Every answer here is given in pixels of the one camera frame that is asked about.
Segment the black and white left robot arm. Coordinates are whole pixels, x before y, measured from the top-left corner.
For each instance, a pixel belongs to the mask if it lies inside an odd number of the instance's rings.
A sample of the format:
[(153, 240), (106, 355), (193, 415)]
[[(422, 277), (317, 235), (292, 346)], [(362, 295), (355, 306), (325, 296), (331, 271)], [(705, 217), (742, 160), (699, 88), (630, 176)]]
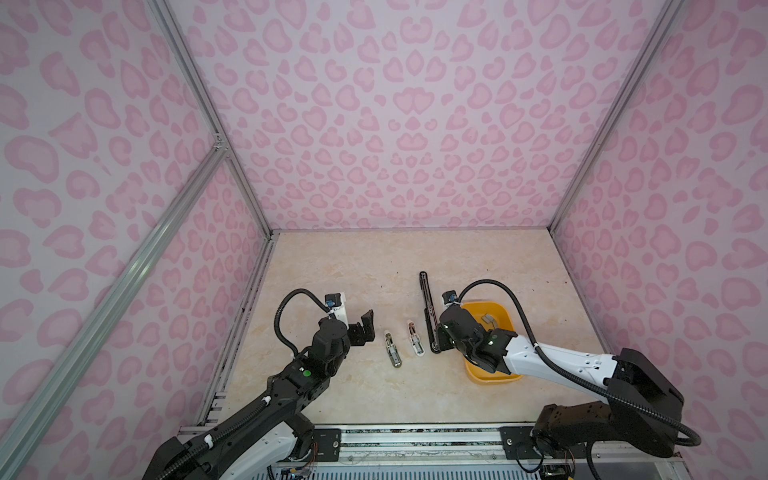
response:
[(314, 424), (302, 411), (324, 393), (353, 346), (375, 339), (374, 312), (352, 325), (329, 315), (312, 343), (267, 380), (265, 391), (208, 431), (173, 437), (154, 453), (145, 479), (250, 479), (281, 460), (317, 455)]

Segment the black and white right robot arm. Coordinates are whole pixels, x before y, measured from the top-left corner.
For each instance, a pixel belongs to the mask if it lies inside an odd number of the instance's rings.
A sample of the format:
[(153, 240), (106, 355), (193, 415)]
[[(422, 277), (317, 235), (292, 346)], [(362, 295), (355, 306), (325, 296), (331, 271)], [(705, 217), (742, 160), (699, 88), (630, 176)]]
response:
[(542, 452), (619, 441), (670, 458), (677, 448), (702, 442), (682, 421), (682, 393), (637, 350), (590, 354), (536, 343), (512, 330), (487, 330), (458, 304), (440, 315), (439, 330), (486, 373), (545, 380), (592, 397), (590, 403), (542, 408), (531, 432)]

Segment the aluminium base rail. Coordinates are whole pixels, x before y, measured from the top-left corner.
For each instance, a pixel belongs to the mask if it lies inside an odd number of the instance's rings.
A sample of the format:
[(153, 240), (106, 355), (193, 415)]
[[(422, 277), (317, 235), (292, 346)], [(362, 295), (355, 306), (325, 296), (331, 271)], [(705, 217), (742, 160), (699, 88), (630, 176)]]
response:
[(658, 459), (618, 442), (554, 455), (529, 445), (528, 423), (281, 424), (232, 463), (200, 428), (174, 439), (149, 479), (688, 479), (680, 456)]

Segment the aluminium frame bar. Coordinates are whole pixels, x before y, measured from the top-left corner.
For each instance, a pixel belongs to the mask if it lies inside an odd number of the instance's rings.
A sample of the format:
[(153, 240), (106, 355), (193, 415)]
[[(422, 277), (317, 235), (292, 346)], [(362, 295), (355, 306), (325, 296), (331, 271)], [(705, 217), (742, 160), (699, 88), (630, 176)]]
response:
[(1, 442), (2, 469), (10, 470), (15, 463), (25, 463), (42, 442), (117, 322), (127, 312), (152, 269), (220, 168), (226, 151), (226, 146), (219, 144), (207, 154), (6, 431)]

